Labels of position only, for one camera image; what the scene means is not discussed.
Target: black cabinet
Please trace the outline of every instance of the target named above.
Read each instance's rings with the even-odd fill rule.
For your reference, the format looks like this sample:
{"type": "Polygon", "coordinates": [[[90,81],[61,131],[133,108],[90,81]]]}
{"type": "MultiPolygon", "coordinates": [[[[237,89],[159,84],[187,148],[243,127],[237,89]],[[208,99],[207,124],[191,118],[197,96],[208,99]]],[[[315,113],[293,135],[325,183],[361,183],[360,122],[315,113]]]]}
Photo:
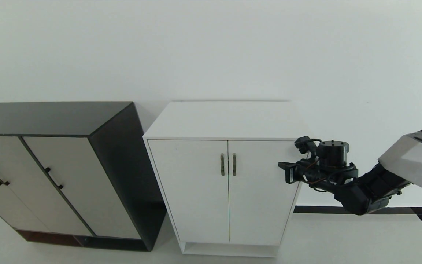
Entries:
{"type": "Polygon", "coordinates": [[[32,242],[152,250],[166,208],[142,135],[132,102],[0,103],[0,216],[32,242]]]}

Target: black cabinet top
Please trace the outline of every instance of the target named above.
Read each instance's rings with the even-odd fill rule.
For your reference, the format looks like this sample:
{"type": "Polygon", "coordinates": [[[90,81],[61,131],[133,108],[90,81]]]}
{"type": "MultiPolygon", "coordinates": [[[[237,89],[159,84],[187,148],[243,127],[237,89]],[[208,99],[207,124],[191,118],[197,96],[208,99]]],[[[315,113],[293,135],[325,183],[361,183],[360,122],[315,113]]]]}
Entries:
{"type": "Polygon", "coordinates": [[[0,135],[86,137],[131,103],[0,103],[0,135]]]}

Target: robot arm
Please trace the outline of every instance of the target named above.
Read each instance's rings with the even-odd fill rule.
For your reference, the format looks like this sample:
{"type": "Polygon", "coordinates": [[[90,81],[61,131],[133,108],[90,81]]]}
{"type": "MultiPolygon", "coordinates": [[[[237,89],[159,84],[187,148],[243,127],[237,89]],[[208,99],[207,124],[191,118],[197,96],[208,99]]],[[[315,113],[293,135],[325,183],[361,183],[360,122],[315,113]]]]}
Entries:
{"type": "Polygon", "coordinates": [[[402,136],[362,177],[353,163],[347,164],[346,142],[322,142],[305,136],[298,138],[295,146],[311,156],[296,163],[278,163],[286,172],[286,182],[305,182],[315,191],[330,192],[356,215],[384,208],[393,195],[401,194],[401,189],[412,183],[422,187],[422,130],[402,136]]]}

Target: white cabinet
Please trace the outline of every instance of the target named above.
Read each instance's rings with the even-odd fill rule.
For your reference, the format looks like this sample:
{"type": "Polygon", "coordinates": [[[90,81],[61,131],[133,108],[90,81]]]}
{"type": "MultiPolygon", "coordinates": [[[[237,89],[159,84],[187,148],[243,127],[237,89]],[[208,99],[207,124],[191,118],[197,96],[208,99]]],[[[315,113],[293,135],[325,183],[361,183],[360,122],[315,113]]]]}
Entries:
{"type": "Polygon", "coordinates": [[[144,141],[182,252],[276,257],[307,134],[288,102],[171,102],[144,141]]]}

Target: cabinet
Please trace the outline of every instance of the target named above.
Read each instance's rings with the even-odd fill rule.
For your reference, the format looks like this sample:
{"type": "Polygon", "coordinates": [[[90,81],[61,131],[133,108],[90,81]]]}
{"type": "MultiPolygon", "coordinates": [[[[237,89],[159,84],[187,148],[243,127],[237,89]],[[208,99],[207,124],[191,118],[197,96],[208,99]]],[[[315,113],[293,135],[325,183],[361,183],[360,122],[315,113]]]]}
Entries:
{"type": "Polygon", "coordinates": [[[0,103],[0,216],[28,241],[152,250],[148,161],[132,102],[0,103]]]}
{"type": "Polygon", "coordinates": [[[144,141],[182,252],[275,257],[299,190],[278,161],[306,134],[288,102],[171,102],[144,141]]]}

